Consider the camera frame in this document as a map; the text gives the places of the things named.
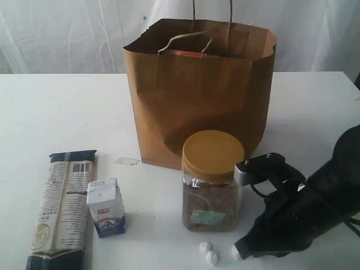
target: small milk carton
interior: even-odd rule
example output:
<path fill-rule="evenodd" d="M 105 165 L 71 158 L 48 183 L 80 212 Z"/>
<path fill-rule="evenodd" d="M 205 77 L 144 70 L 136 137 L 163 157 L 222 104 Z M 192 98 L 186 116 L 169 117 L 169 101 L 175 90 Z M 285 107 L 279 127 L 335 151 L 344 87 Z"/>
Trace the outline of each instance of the small milk carton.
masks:
<path fill-rule="evenodd" d="M 99 238 L 125 233 L 125 208 L 116 178 L 90 182 L 87 193 Z"/>

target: white backdrop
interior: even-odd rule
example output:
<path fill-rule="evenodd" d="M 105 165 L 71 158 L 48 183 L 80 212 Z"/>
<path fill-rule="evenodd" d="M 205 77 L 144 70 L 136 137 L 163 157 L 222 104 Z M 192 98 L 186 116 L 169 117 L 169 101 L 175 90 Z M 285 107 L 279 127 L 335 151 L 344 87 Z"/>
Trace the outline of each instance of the white backdrop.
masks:
<path fill-rule="evenodd" d="M 196 18 L 227 21 L 227 0 Z M 360 71 L 360 0 L 233 0 L 233 21 L 278 38 L 275 71 Z M 191 0 L 0 0 L 0 73 L 124 73 L 122 46 Z"/>

